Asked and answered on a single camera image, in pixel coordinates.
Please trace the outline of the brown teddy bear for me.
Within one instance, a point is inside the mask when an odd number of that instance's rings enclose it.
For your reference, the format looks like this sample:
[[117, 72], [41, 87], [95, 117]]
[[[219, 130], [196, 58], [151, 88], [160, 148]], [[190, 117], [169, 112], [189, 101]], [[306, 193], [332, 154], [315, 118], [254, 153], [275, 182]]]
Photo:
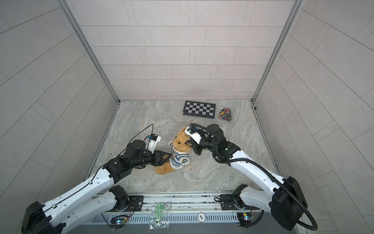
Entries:
[[192, 147], [186, 144], [191, 139], [185, 133], [186, 127], [183, 127], [177, 134], [176, 138], [169, 142], [171, 154], [169, 161], [164, 165], [156, 167], [155, 171], [158, 175], [165, 175], [173, 172], [174, 170], [182, 169], [190, 162], [189, 153]]

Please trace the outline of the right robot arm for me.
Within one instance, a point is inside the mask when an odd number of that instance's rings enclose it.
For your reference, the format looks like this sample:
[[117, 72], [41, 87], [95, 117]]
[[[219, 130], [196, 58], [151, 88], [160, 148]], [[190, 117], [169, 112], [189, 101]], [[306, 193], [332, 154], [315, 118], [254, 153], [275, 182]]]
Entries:
[[239, 146], [227, 141], [223, 130], [217, 124], [203, 127], [190, 124], [185, 133], [195, 154], [203, 150], [212, 153], [213, 159], [242, 172], [255, 182], [260, 190], [241, 185], [233, 193], [237, 207], [254, 206], [272, 214], [273, 218], [286, 230], [293, 230], [299, 224], [312, 231], [318, 228], [308, 211], [307, 202], [299, 183], [293, 178], [277, 175], [251, 159]]

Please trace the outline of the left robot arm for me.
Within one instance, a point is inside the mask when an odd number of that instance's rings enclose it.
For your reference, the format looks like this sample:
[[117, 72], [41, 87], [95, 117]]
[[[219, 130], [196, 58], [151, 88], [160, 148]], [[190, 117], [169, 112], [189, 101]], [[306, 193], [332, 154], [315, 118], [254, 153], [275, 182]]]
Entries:
[[134, 140], [127, 145], [124, 154], [119, 155], [103, 166], [90, 178], [73, 189], [44, 204], [36, 201], [25, 211], [21, 226], [23, 234], [65, 234], [99, 213], [115, 209], [129, 208], [129, 196], [117, 183], [130, 175], [134, 168], [147, 165], [162, 166], [171, 153], [146, 149], [142, 140]]

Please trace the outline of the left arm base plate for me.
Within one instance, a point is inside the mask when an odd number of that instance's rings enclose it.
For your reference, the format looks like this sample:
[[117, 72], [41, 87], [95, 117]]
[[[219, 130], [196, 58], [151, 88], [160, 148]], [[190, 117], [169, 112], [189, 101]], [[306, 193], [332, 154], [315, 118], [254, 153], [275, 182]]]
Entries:
[[114, 207], [106, 212], [140, 212], [142, 209], [144, 196], [129, 196], [126, 206], [123, 210]]

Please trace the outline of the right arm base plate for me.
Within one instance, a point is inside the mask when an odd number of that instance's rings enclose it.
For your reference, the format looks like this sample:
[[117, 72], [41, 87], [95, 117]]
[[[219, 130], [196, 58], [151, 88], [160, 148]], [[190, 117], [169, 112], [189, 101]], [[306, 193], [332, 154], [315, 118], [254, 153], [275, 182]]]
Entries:
[[237, 206], [235, 204], [234, 199], [233, 199], [233, 195], [231, 195], [231, 194], [221, 194], [218, 197], [215, 197], [214, 201], [220, 203], [221, 209], [223, 211], [228, 211], [228, 210], [232, 210], [232, 211], [238, 211], [238, 210], [257, 211], [257, 210], [260, 210], [259, 208], [254, 207], [254, 206], [246, 206], [246, 207], [240, 208], [239, 206]]

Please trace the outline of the blue white striped sweater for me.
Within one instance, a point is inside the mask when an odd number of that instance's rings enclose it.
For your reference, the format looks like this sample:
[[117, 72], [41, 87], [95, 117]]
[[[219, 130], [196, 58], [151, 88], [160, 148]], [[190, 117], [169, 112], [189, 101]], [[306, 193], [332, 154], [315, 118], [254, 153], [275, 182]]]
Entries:
[[177, 151], [174, 146], [171, 145], [171, 158], [169, 159], [169, 162], [173, 169], [181, 169], [189, 164], [189, 153]]

